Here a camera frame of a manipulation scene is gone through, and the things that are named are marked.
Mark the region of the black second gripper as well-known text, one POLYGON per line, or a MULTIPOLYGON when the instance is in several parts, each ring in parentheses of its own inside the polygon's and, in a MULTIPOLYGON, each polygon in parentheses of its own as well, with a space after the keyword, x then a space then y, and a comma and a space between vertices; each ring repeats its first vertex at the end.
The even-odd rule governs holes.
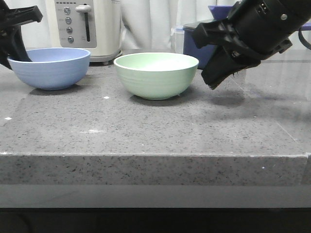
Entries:
MULTIPOLYGON (((43 18, 38 6, 10 9, 5 1, 0 1, 0 23, 4 24, 27 24, 40 22, 43 18)), ((0 26, 0 64, 8 69, 11 66, 7 60, 10 58, 16 61, 31 61, 24 47, 22 40, 21 27, 10 27, 7 31, 0 26)))

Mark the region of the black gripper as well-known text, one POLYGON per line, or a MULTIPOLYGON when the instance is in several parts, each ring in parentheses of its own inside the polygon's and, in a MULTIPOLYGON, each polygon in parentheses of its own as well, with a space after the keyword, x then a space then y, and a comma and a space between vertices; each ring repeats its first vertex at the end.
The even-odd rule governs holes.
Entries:
POLYGON ((290 48, 289 36, 310 18, 309 0, 243 0, 228 15, 232 25, 227 19, 199 23, 192 33, 196 47, 218 45, 201 73, 205 84, 214 90, 228 76, 261 64, 259 59, 223 47, 233 42, 232 26, 249 49, 272 56, 290 48))

